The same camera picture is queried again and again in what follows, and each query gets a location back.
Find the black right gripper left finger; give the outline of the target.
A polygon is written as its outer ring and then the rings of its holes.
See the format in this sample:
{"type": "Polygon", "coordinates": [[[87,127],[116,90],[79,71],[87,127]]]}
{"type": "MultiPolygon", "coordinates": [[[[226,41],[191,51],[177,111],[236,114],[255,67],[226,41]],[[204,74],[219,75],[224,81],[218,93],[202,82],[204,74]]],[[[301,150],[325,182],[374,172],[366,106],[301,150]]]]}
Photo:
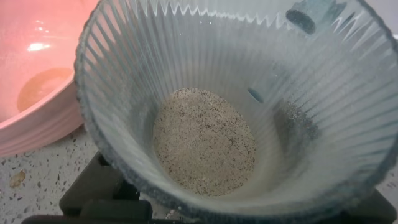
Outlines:
{"type": "Polygon", "coordinates": [[[90,218],[151,218],[152,206],[117,169],[96,153],[60,199],[64,215],[90,218]]]}

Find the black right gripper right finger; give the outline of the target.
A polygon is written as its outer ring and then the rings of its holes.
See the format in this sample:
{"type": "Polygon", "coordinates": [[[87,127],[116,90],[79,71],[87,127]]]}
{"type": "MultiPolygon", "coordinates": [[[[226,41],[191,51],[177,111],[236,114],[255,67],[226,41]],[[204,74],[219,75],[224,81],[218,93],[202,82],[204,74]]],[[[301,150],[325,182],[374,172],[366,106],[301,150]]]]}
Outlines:
{"type": "MultiPolygon", "coordinates": [[[[332,25],[338,16],[342,15],[349,2],[337,3],[336,1],[314,1],[307,0],[294,4],[285,16],[288,21],[302,29],[309,35],[321,30],[321,26],[332,25]]],[[[387,32],[387,40],[392,42],[393,55],[397,55],[397,41],[387,27],[382,17],[365,0],[358,3],[373,17],[373,19],[387,32]]],[[[397,218],[397,212],[393,211],[392,205],[377,191],[374,191],[359,205],[344,210],[339,214],[320,220],[317,224],[386,224],[392,223],[397,218]]]]}

